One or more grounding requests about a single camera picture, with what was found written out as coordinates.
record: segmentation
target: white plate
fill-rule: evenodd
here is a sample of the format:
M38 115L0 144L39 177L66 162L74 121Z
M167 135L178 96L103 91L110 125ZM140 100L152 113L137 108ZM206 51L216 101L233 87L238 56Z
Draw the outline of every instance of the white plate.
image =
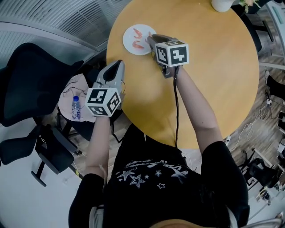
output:
M145 24L136 24L129 27L123 36L123 44L128 52L134 55L146 55L150 53L151 48L146 42L149 32L156 34L152 27ZM142 48L135 48L133 45L139 45Z

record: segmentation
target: cable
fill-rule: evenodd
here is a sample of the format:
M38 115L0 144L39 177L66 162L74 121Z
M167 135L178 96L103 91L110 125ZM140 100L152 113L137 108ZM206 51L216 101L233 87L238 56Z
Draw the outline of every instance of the cable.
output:
M78 169L77 169L77 166L76 166L75 162L73 162L73 164L75 165L75 168L76 168L76 170L78 171Z
M120 143L124 139L124 137L121 138L121 140L118 140L117 136L114 133L114 122L111 122L111 126L112 126L112 136L114 136L117 142Z
M178 96L177 96L177 89L176 89L176 81L177 81L177 74L179 71L179 66L175 67L175 73L173 78L173 89L174 89L174 95L175 95L175 102L176 102L176 139L175 139L175 147L177 148L177 141L178 141L178 129L179 129L179 104L178 104Z
M276 104L278 104L278 105L282 106L283 108L285 108L285 106L283 106L283 105L279 104L278 102L276 102L276 101L274 101L274 100L272 100L272 99L270 99L270 100L271 100L271 101L273 101L274 103L276 103Z
M183 152L181 152L182 154L184 154L184 155L186 155L188 158L189 158L189 161L190 161L190 164L191 164L191 170L192 170L192 162L191 162L191 158L190 158L190 156L188 155L188 154L185 154L185 153L183 153Z
M269 106L268 113L265 115L265 117L269 114L270 108L271 108L271 105ZM247 124L244 126L243 130L241 131L241 133L240 133L240 135L239 135L239 139L237 140L237 143L236 143L235 147L234 147L233 149L231 149L230 151L234 151L234 150L236 149L236 147L237 147L237 145L238 145L238 143L239 143L239 141L240 141L240 136L241 136L241 134L244 132L246 126L247 126L247 130L249 129L249 132L248 132L248 134L246 135L246 141L248 142L248 141L251 139L251 137L253 136L253 133L254 133L253 124L254 124L254 122L256 121L257 117L259 116L259 118L260 118L262 121L265 122L265 121L268 119L268 117L270 116L270 115L268 115L268 117L267 117L266 119L265 119L265 117L263 117L264 114L265 114L265 110L266 110L266 107L265 107L265 106L263 106L262 108L260 108L260 109L258 110L258 115L255 117L254 121L253 121L252 123L247 123Z
M125 84L125 82L124 81L122 81L122 83L124 83L124 85L125 85L125 87L124 87L124 91L122 92L122 94L125 92L125 90L126 90L126 84Z

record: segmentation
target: forearm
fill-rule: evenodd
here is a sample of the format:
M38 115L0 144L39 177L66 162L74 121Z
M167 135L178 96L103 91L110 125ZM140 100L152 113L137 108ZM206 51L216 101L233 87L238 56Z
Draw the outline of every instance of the forearm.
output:
M177 75L177 88L203 152L210 143L222 140L216 116L183 67L180 67Z
M211 106L183 67L177 75L177 88L195 131L218 126Z
M85 174L95 173L104 178L104 172L99 168L101 165L106 171L109 159L109 117L98 116L94 125L92 137L88 146L86 157Z

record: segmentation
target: white floor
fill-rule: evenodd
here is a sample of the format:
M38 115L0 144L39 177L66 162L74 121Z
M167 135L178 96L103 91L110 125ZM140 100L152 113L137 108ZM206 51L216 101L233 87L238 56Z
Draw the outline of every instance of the white floor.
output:
M32 119L11 127L0 126L0 142L24 137L35 126ZM68 212L80 184L70 169L56 175L47 166L40 185L31 175L41 159L34 151L29 157L0 167L0 221L6 228L68 228Z

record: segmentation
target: electrical cord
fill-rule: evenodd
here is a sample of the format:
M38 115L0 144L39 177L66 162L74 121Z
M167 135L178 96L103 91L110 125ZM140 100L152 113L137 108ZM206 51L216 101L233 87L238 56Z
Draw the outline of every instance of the electrical cord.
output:
M274 100L271 98L270 93L269 93L269 92L267 92L267 90L265 91L265 94L266 94L266 97L267 97L267 99L268 99L268 100L271 100L272 102L276 103L277 105L279 105L279 106L281 106L281 107L285 108L285 106L283 106L282 104L280 104L280 103L278 103L278 102L274 101ZM271 107L272 107L272 104L270 104L270 107L269 107L269 111L270 111L271 119L277 119L279 115L277 115L276 117L273 117L273 116L272 116Z
M268 115L268 117L270 116L270 114L269 114L269 112L270 112L270 107L269 107L268 113L265 115L265 117L266 117L267 115ZM247 127L246 129L249 130L249 132L248 132L247 135L246 135L246 141L248 142L248 141L251 139L251 137L253 136L253 133L254 133L253 124L254 124L254 122L256 121L257 117L259 117L259 118L260 118L262 121L264 121L264 122L268 119L268 117L267 117L266 119L265 119L265 117L264 117L265 109L266 109L265 106L261 107L261 108L258 110L258 114L256 115L254 121L253 121L252 123L247 123L247 124L244 126L243 130L241 131L241 133L240 133L240 135L239 135L239 138L238 138L238 140L237 140L237 143L236 143L235 147L234 147L233 149L231 149L230 151L234 151L234 150L236 149L237 145L238 145L239 142L240 142L241 134L244 132L244 130L245 130L246 127Z
M124 83L124 91L122 92L122 94L125 92L125 90L126 90L126 84L125 84L125 82L124 81L122 81L122 83Z
M114 122L111 122L111 127L112 127L112 136L114 136L115 139L117 140L117 142L120 143L123 140L124 137L121 138L121 140L118 140L117 136L114 133Z
M175 139L175 147L177 147L177 141L178 141L178 129L179 129L179 104L178 104L178 96L177 96L177 88L176 88L176 81L177 81L177 74L179 71L179 66L175 67L175 73L173 77L173 89L174 89L174 95L175 95L175 102L176 102L176 139Z

